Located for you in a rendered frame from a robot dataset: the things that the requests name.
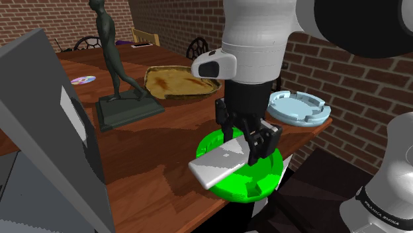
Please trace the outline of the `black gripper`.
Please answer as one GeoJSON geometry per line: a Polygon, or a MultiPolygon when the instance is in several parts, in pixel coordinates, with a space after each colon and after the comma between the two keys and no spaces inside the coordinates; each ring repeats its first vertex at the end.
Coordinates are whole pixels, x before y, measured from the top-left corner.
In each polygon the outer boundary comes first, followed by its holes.
{"type": "Polygon", "coordinates": [[[224,100],[215,101],[215,118],[221,126],[223,142],[233,139],[233,122],[228,112],[241,117],[257,117],[251,126],[246,118],[242,119],[241,130],[250,149],[248,165],[254,165],[259,158],[271,155],[283,132],[281,126],[262,119],[268,107],[272,85],[272,81],[250,85],[226,80],[224,100]]]}

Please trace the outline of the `silver phone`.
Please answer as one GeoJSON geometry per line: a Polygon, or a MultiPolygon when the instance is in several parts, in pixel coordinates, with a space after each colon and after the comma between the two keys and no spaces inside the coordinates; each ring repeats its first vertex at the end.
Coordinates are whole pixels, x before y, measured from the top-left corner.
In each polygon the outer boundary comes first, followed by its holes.
{"type": "Polygon", "coordinates": [[[250,147],[244,136],[233,138],[188,163],[204,189],[210,189],[248,162],[250,147]]]}

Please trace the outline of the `green round dish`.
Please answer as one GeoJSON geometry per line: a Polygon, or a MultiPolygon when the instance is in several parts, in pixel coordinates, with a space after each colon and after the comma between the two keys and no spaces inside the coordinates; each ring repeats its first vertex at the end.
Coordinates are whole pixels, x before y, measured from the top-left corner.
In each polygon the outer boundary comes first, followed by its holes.
{"type": "MultiPolygon", "coordinates": [[[[241,130],[233,129],[233,138],[243,136],[241,130]]],[[[223,133],[215,130],[205,136],[197,148],[196,158],[221,146],[223,133]]],[[[208,189],[221,199],[236,203],[251,203],[269,196],[278,186],[283,171],[283,158],[276,149],[265,159],[258,159],[253,166],[246,163],[240,169],[208,189]]]]}

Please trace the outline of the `light blue round dish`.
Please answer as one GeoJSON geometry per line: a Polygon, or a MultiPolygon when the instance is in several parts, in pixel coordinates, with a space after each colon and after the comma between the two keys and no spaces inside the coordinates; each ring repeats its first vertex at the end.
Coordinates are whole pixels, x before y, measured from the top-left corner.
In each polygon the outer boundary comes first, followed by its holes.
{"type": "Polygon", "coordinates": [[[328,119],[331,108],[324,100],[309,93],[278,91],[270,94],[267,111],[283,123],[315,127],[328,119]]]}

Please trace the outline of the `yellow-brown shallow tray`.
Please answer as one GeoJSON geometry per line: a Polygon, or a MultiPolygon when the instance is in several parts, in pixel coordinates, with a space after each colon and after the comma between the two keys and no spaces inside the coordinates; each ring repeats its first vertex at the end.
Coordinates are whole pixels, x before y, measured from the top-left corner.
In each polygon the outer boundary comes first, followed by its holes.
{"type": "Polygon", "coordinates": [[[194,77],[187,66],[152,66],[146,71],[144,86],[158,99],[203,99],[216,93],[221,82],[194,77]]]}

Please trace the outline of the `brown wooden table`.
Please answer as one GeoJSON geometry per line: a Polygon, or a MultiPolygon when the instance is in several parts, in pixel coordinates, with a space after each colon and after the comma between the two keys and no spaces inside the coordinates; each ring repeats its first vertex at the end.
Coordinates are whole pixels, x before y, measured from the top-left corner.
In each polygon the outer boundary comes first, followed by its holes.
{"type": "MultiPolygon", "coordinates": [[[[189,66],[191,60],[159,46],[117,46],[126,73],[143,84],[150,66],[189,66]]],[[[101,48],[57,53],[69,79],[94,75],[96,80],[74,89],[96,127],[101,161],[116,233],[190,233],[228,204],[203,189],[188,168],[199,142],[219,129],[214,101],[223,88],[206,99],[159,100],[165,112],[101,132],[95,102],[112,95],[113,87],[101,48]]],[[[279,150],[287,159],[332,123],[318,127],[283,124],[279,150]]]]}

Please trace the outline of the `light wooden chair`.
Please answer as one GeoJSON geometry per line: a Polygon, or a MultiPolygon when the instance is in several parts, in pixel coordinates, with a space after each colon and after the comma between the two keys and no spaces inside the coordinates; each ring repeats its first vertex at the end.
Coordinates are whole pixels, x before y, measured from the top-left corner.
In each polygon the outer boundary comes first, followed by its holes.
{"type": "Polygon", "coordinates": [[[160,40],[157,34],[150,34],[148,32],[137,30],[134,27],[131,28],[131,32],[134,42],[149,42],[156,46],[160,46],[160,40]]]}

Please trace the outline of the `dark standing figure statue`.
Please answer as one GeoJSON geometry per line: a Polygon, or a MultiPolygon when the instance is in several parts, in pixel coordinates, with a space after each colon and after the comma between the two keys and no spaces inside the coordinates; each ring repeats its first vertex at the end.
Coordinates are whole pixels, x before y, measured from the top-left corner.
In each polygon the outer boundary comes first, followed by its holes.
{"type": "Polygon", "coordinates": [[[89,0],[97,14],[96,25],[114,95],[99,98],[96,110],[101,132],[105,132],[165,111],[135,79],[127,76],[115,46],[115,23],[105,10],[105,0],[89,0]]]}

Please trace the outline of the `shiny compact disc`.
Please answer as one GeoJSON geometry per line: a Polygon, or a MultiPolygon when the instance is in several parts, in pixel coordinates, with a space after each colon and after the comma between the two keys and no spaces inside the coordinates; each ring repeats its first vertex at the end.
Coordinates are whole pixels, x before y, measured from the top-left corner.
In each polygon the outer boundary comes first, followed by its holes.
{"type": "Polygon", "coordinates": [[[95,79],[96,79],[96,77],[92,76],[92,75],[78,77],[78,78],[75,78],[75,79],[71,80],[71,84],[72,85],[83,85],[83,84],[86,84],[86,83],[90,83],[90,82],[94,81],[95,79]]]}

